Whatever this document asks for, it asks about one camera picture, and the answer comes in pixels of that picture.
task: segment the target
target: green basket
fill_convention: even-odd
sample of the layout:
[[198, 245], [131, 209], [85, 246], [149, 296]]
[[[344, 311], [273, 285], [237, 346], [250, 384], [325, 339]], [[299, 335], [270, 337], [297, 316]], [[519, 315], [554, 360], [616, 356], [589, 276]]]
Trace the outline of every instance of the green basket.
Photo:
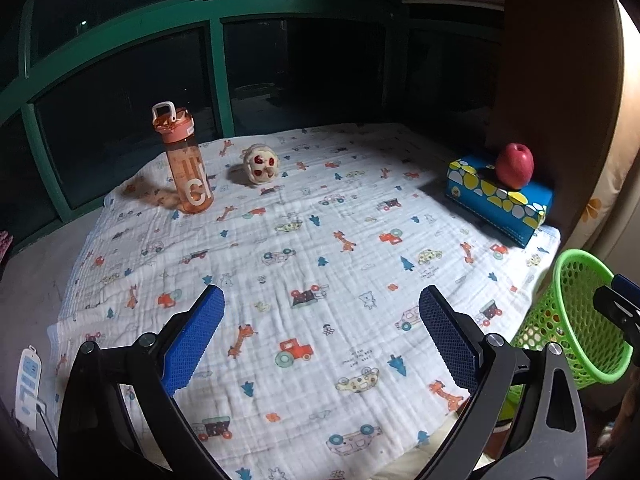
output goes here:
[[[593, 307], [593, 293], [611, 285], [613, 274], [595, 256], [570, 249], [558, 257], [553, 282], [527, 314], [511, 344], [542, 350], [549, 341], [562, 345], [580, 390], [593, 383], [616, 382], [629, 366], [632, 348], [623, 333]], [[521, 386], [510, 389], [517, 403]]]

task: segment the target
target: water bottle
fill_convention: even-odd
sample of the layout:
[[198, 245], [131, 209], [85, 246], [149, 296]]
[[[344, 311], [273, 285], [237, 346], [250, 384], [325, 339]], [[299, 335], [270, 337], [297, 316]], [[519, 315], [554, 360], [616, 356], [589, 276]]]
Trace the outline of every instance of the water bottle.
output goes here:
[[[158, 115], [159, 108], [169, 111]], [[162, 135], [182, 210], [190, 214], [204, 211], [213, 204], [213, 195], [194, 135], [193, 117], [186, 108], [176, 110], [171, 101], [154, 105], [151, 113], [155, 130]]]

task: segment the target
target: mattress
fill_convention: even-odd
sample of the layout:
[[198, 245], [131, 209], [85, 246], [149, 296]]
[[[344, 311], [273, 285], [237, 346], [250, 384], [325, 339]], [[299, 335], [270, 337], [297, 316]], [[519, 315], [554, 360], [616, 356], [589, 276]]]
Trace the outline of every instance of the mattress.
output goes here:
[[[241, 152], [270, 145], [280, 176], [249, 186]], [[158, 332], [210, 283], [225, 316], [185, 418], [231, 478], [364, 480], [425, 444], [468, 396], [418, 318], [436, 285], [510, 339], [559, 233], [521, 250], [444, 197], [455, 154], [401, 124], [339, 124], [201, 146], [215, 202], [175, 207], [164, 154], [105, 198], [50, 327], [56, 419], [79, 345]], [[122, 391], [158, 462], [135, 391]]]

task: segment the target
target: apple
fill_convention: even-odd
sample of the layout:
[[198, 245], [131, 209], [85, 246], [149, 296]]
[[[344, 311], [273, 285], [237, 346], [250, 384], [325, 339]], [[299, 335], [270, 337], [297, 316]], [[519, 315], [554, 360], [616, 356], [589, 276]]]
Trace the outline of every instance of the apple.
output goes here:
[[495, 161], [495, 176], [510, 189], [522, 189], [533, 176], [533, 155], [524, 144], [507, 144]]

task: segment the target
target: blue tissue box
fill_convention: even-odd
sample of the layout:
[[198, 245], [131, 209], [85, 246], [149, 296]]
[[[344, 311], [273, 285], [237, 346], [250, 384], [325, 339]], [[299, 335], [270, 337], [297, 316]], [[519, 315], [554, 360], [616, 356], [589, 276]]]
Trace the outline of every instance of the blue tissue box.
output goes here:
[[544, 223], [553, 191], [533, 181], [519, 191], [501, 189], [495, 168], [468, 155], [449, 164], [447, 196], [525, 247]]

